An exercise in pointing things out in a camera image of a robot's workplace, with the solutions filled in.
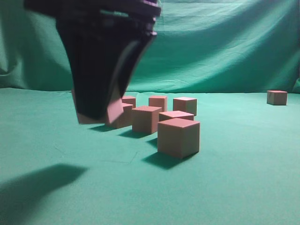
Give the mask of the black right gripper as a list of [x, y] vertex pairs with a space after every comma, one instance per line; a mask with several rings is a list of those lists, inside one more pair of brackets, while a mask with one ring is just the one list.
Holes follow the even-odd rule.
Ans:
[[73, 78], [77, 112], [104, 116], [114, 88], [123, 97], [155, 40], [156, 0], [25, 0], [28, 11], [55, 19]]

